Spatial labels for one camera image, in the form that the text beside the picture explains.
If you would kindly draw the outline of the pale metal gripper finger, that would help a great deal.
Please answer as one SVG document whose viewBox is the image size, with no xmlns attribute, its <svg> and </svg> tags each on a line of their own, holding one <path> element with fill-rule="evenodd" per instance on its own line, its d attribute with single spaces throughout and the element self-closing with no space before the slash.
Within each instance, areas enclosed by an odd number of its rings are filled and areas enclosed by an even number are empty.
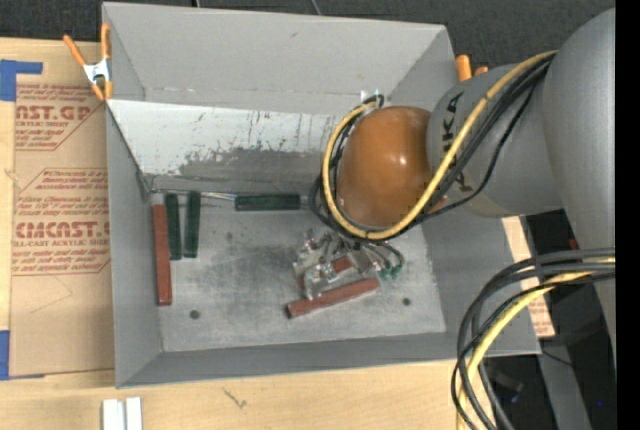
<svg viewBox="0 0 640 430">
<path fill-rule="evenodd" d="M 303 294 L 308 300 L 317 299 L 329 286 L 344 278 L 333 262 L 317 263 L 302 274 Z"/>
<path fill-rule="evenodd" d="M 337 235 L 332 231 L 317 234 L 313 228 L 303 233 L 303 244 L 296 251 L 292 267 L 296 275 L 302 275 L 307 269 L 327 263 L 333 258 Z"/>
</svg>

